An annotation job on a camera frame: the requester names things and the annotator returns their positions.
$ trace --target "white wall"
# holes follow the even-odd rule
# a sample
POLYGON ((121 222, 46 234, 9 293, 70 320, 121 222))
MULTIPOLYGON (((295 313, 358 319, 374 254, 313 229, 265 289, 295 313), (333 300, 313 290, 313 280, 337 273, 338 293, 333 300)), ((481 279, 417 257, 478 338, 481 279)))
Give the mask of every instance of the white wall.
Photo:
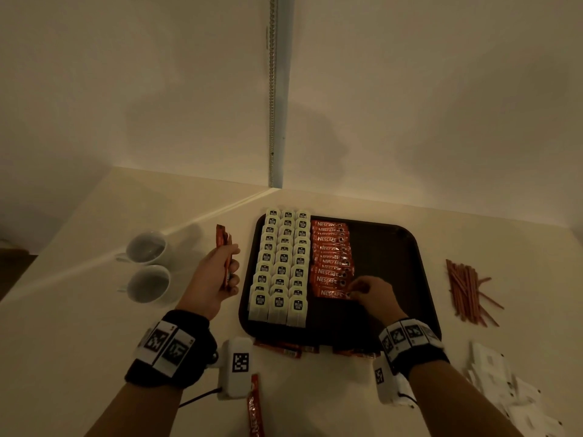
POLYGON ((0 0, 0 238, 111 165, 267 183, 268 0, 0 0))
POLYGON ((295 0, 284 187, 583 226, 583 0, 295 0))

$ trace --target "pile of sticks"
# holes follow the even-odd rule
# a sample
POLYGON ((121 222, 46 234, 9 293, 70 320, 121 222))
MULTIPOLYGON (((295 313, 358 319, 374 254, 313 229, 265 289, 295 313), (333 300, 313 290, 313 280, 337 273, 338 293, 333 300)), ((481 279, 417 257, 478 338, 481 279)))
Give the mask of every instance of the pile of sticks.
POLYGON ((449 284, 451 286, 449 291, 454 301, 455 315, 460 316, 464 322, 468 319, 471 323, 480 323, 488 327, 484 320, 484 317, 486 317, 494 325, 499 326, 498 322, 480 305, 480 296, 482 296, 495 306, 504 309, 498 302, 479 291, 480 286, 484 282, 492 280, 492 278, 478 279, 476 270, 469 265, 454 264, 449 259, 445 263, 447 264, 449 284))

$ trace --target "black tray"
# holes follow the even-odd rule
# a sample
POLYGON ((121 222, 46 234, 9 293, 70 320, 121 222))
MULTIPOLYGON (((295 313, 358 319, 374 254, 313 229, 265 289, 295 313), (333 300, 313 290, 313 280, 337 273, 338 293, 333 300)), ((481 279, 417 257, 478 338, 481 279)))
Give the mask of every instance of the black tray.
MULTIPOLYGON (((398 225, 323 216, 313 215, 312 219, 345 222, 350 231, 355 277, 369 274, 390 282, 401 308, 409 316, 427 323, 441 339, 441 329, 419 248, 408 230, 398 225)), ((373 317, 368 316, 358 303, 352 301, 317 298, 309 291, 305 328, 248 319, 247 303, 257 265, 264 222, 265 215, 259 218, 255 226, 247 275, 239 304, 239 322, 245 332, 265 341, 284 341, 312 346, 331 345, 338 350, 380 351, 378 336, 373 332, 380 331, 382 325, 373 317)))

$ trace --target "black wristband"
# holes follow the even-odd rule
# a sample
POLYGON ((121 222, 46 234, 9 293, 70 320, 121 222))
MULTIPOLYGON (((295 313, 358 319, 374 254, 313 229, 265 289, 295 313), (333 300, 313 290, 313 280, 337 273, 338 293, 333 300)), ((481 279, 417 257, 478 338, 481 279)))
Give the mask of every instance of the black wristband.
POLYGON ((147 388, 187 388, 216 359, 217 344, 203 316, 172 310, 146 332, 125 381, 147 388))
POLYGON ((449 363, 441 341, 417 319, 401 319, 385 328, 378 337, 393 375, 401 373, 408 380, 415 365, 436 360, 449 363))

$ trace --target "black cable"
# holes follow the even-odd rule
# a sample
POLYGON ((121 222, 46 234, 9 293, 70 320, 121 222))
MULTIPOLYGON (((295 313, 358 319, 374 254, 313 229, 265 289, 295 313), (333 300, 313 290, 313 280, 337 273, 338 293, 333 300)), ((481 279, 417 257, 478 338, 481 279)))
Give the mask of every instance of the black cable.
POLYGON ((182 408, 183 406, 186 406, 188 404, 191 404, 194 401, 200 400, 203 397, 210 396, 211 394, 220 393, 222 390, 223 390, 222 388, 215 388, 215 389, 213 389, 211 391, 208 391, 208 393, 204 393, 204 394, 201 394, 198 397, 191 398, 190 400, 187 400, 186 402, 181 403, 180 406, 179 406, 179 408, 182 408))
POLYGON ((413 397, 411 397, 411 396, 408 396, 407 394, 403 394, 403 393, 399 393, 399 392, 397 392, 397 396, 399 396, 399 397, 407 397, 407 398, 408 398, 410 401, 412 401, 414 404, 416 404, 417 406, 419 406, 419 405, 417 404, 417 400, 415 400, 415 399, 414 399, 413 397))

